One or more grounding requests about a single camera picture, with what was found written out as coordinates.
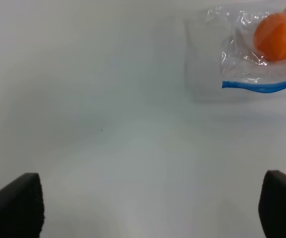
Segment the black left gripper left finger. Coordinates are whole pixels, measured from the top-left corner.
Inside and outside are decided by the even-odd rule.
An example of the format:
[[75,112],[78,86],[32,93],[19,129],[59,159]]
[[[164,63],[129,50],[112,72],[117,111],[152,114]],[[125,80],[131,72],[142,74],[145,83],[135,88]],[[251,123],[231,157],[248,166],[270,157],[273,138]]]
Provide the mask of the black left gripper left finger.
[[44,221],[38,173],[24,173],[0,190],[0,238],[38,238]]

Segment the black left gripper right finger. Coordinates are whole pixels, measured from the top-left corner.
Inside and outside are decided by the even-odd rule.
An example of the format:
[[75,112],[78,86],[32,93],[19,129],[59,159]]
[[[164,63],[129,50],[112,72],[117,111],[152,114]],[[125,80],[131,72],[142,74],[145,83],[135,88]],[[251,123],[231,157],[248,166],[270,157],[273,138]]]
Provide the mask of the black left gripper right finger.
[[258,212],[265,237],[286,238],[286,174],[266,172]]

